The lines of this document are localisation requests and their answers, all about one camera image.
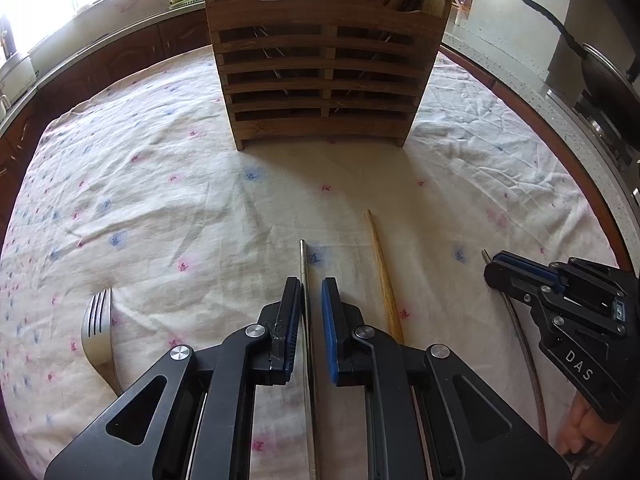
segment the wooden utensil holder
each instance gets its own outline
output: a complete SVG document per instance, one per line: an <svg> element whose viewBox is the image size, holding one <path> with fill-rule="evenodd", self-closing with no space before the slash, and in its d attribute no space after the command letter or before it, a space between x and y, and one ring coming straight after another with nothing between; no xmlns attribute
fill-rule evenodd
<svg viewBox="0 0 640 480"><path fill-rule="evenodd" d="M373 0L206 0L236 147L309 136L402 146L449 8L433 16Z"/></svg>

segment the brown cabinet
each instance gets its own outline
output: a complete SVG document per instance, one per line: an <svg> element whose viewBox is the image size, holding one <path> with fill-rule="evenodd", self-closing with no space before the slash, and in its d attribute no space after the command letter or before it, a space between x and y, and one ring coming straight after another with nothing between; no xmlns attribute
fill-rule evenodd
<svg viewBox="0 0 640 480"><path fill-rule="evenodd" d="M96 95L101 86L91 56L78 61L38 92L54 117Z"/></svg>
<svg viewBox="0 0 640 480"><path fill-rule="evenodd" d="M38 147L44 129L53 119L38 96L33 97L22 109L4 133L17 158L15 167L18 176L23 177L27 166Z"/></svg>
<svg viewBox="0 0 640 480"><path fill-rule="evenodd" d="M160 22L158 27L165 57L177 56L211 44L207 13L204 9Z"/></svg>
<svg viewBox="0 0 640 480"><path fill-rule="evenodd" d="M15 177L12 168L15 163L15 153L9 143L0 139L0 219L2 224L11 217L14 202L20 189L20 181Z"/></svg>
<svg viewBox="0 0 640 480"><path fill-rule="evenodd" d="M163 59L157 25L132 32L92 55L103 88Z"/></svg>

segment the silver bolt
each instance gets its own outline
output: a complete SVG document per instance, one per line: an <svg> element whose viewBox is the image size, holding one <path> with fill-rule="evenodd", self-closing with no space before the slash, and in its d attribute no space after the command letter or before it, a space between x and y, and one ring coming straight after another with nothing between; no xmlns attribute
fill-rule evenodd
<svg viewBox="0 0 640 480"><path fill-rule="evenodd" d="M190 353L191 351L187 346L180 345L180 346L171 348L169 355L171 356L171 359L175 359L176 361L182 361L183 359L186 359L187 357L189 357Z"/></svg>
<svg viewBox="0 0 640 480"><path fill-rule="evenodd" d="M357 327L357 329L354 330L353 333L360 339L371 339L376 331L373 330L373 327L370 327L369 325L362 325Z"/></svg>
<svg viewBox="0 0 640 480"><path fill-rule="evenodd" d="M249 337L260 337L264 335L265 332L266 332L266 329L262 325L258 325L258 324L249 325L244 330L244 333L247 334Z"/></svg>
<svg viewBox="0 0 640 480"><path fill-rule="evenodd" d="M451 350L449 350L449 347L441 344L433 345L431 347L431 355L438 359L446 359L449 357L450 353Z"/></svg>

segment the fork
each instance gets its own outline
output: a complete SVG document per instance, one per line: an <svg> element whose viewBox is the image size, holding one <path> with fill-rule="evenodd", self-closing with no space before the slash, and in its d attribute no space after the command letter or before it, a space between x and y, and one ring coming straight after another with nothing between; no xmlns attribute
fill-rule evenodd
<svg viewBox="0 0 640 480"><path fill-rule="evenodd" d="M116 375L111 345L111 289L95 294L82 319L82 350L87 360L117 396L122 386Z"/></svg>

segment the tablecloth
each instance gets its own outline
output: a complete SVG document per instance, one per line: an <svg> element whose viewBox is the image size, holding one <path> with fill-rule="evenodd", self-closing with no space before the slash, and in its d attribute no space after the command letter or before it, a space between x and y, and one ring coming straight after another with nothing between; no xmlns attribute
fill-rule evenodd
<svg viewBox="0 0 640 480"><path fill-rule="evenodd" d="M365 479L362 388L326 373L319 287L385 328L364 211L376 218L407 344L450 346L537 428L524 359L481 250L613 265L586 199L534 132L438 56L404 148L285 140L236 151L210 47L113 84L52 122L28 169L0 260L0 384L33 472L113 400L81 348L82 314L113 287L118 375L132 384L177 343L196 350L255 322L309 265L322 466ZM538 351L550 434L574 388ZM306 478L300 367L259 387L252 478Z"/></svg>

